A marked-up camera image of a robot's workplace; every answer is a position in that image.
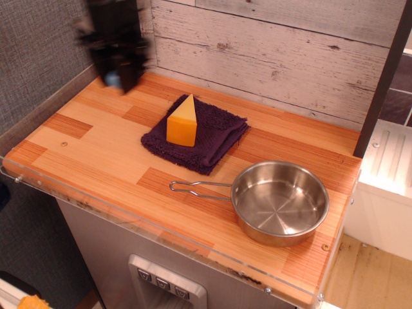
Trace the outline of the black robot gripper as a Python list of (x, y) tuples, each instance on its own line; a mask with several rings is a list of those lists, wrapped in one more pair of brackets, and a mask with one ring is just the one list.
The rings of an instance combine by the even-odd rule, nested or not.
[(143, 38), (136, 1), (86, 1), (87, 16), (75, 21), (78, 40), (85, 46), (104, 82), (117, 71), (124, 93), (144, 74), (149, 42)]

